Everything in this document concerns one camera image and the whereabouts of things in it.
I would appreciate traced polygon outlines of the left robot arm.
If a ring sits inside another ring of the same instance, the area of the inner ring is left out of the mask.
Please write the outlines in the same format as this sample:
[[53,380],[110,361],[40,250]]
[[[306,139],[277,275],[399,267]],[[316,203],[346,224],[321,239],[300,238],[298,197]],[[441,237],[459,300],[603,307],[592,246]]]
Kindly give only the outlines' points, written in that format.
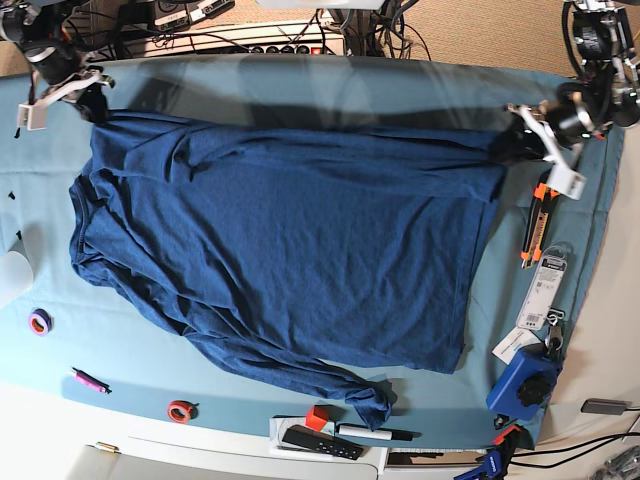
[[554,101],[508,104],[508,129],[491,145],[502,161],[551,164],[547,186],[573,200],[586,178],[578,172],[584,143],[618,126],[639,124],[639,50],[626,8],[637,1],[565,1],[563,42],[575,79],[561,84]]

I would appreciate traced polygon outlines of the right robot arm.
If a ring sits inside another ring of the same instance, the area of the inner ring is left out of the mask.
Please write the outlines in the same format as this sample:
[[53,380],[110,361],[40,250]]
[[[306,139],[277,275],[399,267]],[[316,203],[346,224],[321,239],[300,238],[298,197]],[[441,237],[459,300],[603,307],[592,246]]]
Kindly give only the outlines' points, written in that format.
[[71,105],[90,123],[107,121],[109,107],[102,89],[112,88],[115,81],[90,63],[97,49],[64,27],[84,5],[83,1],[1,3],[1,38],[17,48],[30,68],[28,99],[17,110],[19,131],[44,129],[48,109],[56,102]]

